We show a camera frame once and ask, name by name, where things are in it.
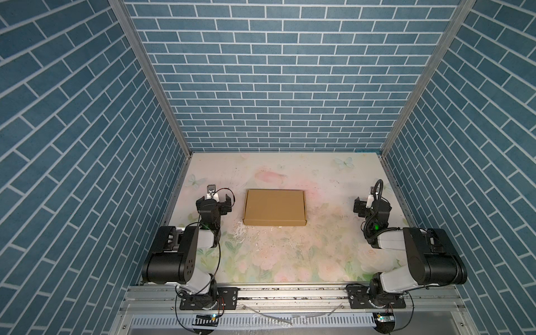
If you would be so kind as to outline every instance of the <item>vented metal panel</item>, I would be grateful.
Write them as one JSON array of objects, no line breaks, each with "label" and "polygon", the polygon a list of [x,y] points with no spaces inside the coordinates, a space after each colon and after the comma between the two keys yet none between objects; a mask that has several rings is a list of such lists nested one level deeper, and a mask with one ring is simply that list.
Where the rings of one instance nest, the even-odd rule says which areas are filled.
[{"label": "vented metal panel", "polygon": [[[194,314],[179,315],[180,322],[192,327]],[[262,330],[277,328],[314,328],[314,327],[375,327],[372,313],[336,313],[330,316],[296,316],[287,313],[274,313],[274,317],[287,320],[290,323],[260,316],[257,314],[226,314],[220,318],[218,330]],[[196,320],[197,324],[209,321]],[[135,315],[131,329],[180,329],[182,328],[175,315],[160,316],[155,314]],[[196,326],[197,329],[213,329],[213,326]]]}]

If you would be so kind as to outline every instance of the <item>blue brick wallpaper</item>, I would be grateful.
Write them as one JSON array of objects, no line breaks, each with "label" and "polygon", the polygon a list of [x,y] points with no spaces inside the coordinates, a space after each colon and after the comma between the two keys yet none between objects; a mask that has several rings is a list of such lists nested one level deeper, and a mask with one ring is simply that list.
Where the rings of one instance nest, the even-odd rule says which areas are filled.
[{"label": "blue brick wallpaper", "polygon": [[478,330],[535,334],[536,2],[477,0],[386,158],[469,270]]},{"label": "blue brick wallpaper", "polygon": [[101,334],[184,160],[106,0],[0,1],[0,334]]},{"label": "blue brick wallpaper", "polygon": [[194,151],[378,151],[459,0],[126,0]]}]

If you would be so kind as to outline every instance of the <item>floral tabletop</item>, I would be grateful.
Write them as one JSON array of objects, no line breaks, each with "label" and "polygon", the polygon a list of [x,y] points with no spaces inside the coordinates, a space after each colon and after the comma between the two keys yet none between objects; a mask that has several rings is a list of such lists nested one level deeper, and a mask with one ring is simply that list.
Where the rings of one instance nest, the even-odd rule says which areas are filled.
[{"label": "floral tabletop", "polygon": [[[370,280],[376,272],[406,264],[402,251],[371,248],[360,229],[363,218],[352,211],[354,199],[366,197],[379,178],[393,207],[389,226],[407,226],[374,153],[195,153],[169,224],[184,227],[197,221],[195,201],[208,184],[228,187],[236,204],[221,217],[217,282]],[[307,225],[245,226],[247,189],[305,190]],[[197,250],[196,266],[203,271],[213,272],[217,263],[218,248]]]}]

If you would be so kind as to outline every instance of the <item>brown cardboard box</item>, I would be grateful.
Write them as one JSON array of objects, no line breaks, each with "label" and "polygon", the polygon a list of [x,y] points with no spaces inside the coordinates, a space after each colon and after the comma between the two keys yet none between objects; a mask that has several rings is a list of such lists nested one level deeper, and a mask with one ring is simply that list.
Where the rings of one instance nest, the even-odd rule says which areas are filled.
[{"label": "brown cardboard box", "polygon": [[305,192],[247,190],[244,224],[247,226],[305,226]]}]

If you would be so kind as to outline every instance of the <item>black motor joint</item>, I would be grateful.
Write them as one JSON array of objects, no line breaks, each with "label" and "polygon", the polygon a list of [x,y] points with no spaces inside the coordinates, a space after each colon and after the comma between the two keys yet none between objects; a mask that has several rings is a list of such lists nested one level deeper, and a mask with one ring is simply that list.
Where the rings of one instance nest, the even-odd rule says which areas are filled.
[{"label": "black motor joint", "polygon": [[200,215],[199,228],[211,230],[214,233],[212,247],[215,248],[221,237],[221,216],[232,210],[231,198],[225,195],[225,201],[218,202],[213,198],[202,197],[196,201],[196,207]]},{"label": "black motor joint", "polygon": [[378,236],[385,231],[389,226],[389,213],[391,212],[391,204],[382,197],[383,180],[378,179],[376,184],[370,188],[370,194],[373,196],[371,207],[367,208],[367,201],[357,198],[354,201],[354,213],[357,213],[360,218],[365,218],[362,226],[363,235],[367,242],[376,249],[378,246]]}]

